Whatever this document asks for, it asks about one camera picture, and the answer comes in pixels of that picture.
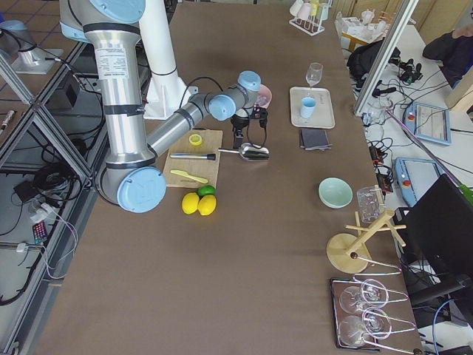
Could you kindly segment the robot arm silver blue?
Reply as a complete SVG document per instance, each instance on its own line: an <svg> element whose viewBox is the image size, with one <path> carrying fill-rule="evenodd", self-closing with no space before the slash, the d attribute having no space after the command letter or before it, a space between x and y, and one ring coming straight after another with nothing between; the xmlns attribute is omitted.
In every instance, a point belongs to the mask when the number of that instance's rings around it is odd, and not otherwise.
<svg viewBox="0 0 473 355"><path fill-rule="evenodd" d="M220 93L189 93L162 1L62 1L60 17L67 38L95 51L110 146L103 192L126 211L148 212L166 193L157 157L207 116L249 113L261 79L244 71Z"/></svg>

